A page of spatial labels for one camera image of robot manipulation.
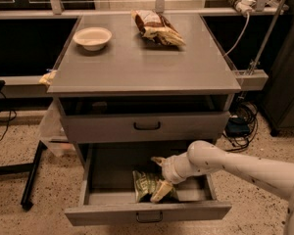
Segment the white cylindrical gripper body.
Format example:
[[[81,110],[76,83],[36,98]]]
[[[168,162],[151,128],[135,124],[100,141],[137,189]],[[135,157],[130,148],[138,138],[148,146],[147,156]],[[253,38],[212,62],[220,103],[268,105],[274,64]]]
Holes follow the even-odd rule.
[[[185,153],[170,156],[162,161],[162,175],[171,184],[179,184],[197,172],[198,167],[189,161]]]

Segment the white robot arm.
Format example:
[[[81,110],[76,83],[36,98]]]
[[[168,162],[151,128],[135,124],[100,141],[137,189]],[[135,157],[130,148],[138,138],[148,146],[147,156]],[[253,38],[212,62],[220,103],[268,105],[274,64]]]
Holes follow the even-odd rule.
[[[288,202],[283,235],[294,235],[294,164],[226,152],[206,141],[192,142],[187,151],[168,158],[152,157],[163,180],[151,197],[159,203],[174,185],[188,177],[224,170]]]

